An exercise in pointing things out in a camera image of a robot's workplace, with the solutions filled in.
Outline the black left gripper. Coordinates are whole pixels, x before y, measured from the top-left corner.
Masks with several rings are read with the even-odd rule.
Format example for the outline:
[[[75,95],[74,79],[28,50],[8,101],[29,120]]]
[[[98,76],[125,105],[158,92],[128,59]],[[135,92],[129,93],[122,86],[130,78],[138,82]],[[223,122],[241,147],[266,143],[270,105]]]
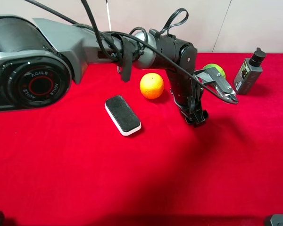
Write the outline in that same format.
[[[171,86],[170,92],[186,122],[194,127],[205,123],[208,112],[202,109],[202,88],[192,79],[180,72],[166,70]]]

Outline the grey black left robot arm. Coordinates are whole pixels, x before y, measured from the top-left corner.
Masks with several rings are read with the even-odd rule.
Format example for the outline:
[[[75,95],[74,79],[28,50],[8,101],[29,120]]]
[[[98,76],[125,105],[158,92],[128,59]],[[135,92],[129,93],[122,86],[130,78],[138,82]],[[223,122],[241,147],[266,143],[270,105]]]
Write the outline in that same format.
[[[0,112],[52,105],[71,82],[81,82],[88,65],[114,63],[125,82],[133,67],[165,70],[176,105],[197,126],[208,113],[194,75],[196,56],[190,42],[153,31],[96,33],[84,24],[0,15]]]

